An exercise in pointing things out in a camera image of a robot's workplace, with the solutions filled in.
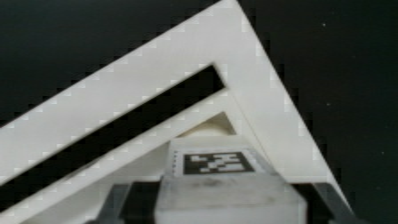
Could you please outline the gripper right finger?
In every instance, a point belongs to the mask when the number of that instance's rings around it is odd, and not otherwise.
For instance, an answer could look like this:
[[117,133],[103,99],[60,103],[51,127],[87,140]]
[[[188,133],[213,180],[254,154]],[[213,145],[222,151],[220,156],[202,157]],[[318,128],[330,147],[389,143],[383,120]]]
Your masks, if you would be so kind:
[[353,214],[343,197],[328,183],[314,183],[314,190],[332,214],[328,224],[369,224]]

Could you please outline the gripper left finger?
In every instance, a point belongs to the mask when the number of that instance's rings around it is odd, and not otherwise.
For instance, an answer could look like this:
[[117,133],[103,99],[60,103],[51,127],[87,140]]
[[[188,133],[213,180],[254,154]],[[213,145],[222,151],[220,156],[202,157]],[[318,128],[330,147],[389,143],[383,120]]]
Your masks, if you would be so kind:
[[129,184],[115,184],[112,186],[97,216],[85,222],[85,224],[124,224],[120,211],[124,207],[129,188]]

